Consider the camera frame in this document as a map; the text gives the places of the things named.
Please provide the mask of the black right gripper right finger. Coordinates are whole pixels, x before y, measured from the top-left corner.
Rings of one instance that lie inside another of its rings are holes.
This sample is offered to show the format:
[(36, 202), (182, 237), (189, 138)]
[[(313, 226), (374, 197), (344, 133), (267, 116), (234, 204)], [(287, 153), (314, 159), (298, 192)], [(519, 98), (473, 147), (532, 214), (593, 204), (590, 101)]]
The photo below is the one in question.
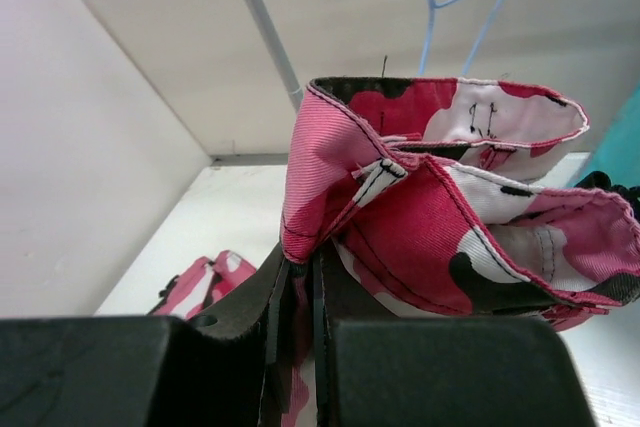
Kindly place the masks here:
[(591, 426), (570, 355), (519, 318), (400, 318), (331, 246), (311, 261), (322, 426)]

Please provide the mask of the blue wire hanger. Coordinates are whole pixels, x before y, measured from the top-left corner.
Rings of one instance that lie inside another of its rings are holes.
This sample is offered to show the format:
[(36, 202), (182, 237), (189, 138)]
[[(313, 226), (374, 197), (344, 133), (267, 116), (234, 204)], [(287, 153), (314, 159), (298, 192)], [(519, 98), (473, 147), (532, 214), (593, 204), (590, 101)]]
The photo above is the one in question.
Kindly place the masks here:
[[(419, 60), (419, 67), (418, 67), (419, 76), (423, 76), (426, 73), (426, 67), (429, 59), (431, 44), (432, 44), (434, 32), (435, 32), (435, 23), (436, 23), (437, 13), (461, 1), (463, 0), (442, 0), (442, 1), (426, 0), (428, 20), (427, 20), (426, 32), (425, 32), (424, 41), (421, 49), (420, 60)], [(479, 48), (482, 42), (484, 41), (488, 30), (490, 29), (498, 13), (500, 12), (500, 9), (504, 1), (505, 0), (495, 0), (491, 10), (489, 11), (486, 17), (485, 22), (482, 24), (478, 32), (478, 35), (476, 36), (476, 39), (472, 44), (469, 54), (467, 55), (467, 58), (462, 68), (462, 75), (466, 75), (469, 73), (471, 65), (475, 60), (475, 57), (479, 51)]]

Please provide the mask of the pink camouflage trousers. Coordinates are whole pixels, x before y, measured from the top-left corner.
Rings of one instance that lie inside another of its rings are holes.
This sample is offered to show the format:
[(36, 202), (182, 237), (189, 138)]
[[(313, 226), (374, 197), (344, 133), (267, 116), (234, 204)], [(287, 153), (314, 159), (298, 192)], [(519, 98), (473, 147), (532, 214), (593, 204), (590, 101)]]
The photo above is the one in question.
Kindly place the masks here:
[[(637, 196), (607, 178), (541, 179), (585, 133), (575, 101), (541, 86), (464, 78), (329, 77), (294, 126), (280, 248), (291, 360), (277, 426), (318, 422), (311, 261), (347, 272), (400, 318), (519, 318), (559, 332), (639, 296)], [(155, 307), (191, 320), (259, 268), (198, 259)]]

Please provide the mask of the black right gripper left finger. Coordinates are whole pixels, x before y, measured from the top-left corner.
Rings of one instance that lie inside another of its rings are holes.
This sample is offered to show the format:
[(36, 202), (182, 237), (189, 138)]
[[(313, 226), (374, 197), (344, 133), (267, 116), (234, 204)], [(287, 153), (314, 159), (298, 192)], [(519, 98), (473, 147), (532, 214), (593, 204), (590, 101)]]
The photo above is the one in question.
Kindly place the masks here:
[(291, 294), (275, 248), (191, 320), (173, 316), (5, 319), (5, 426), (277, 426), (291, 360), (279, 331)]

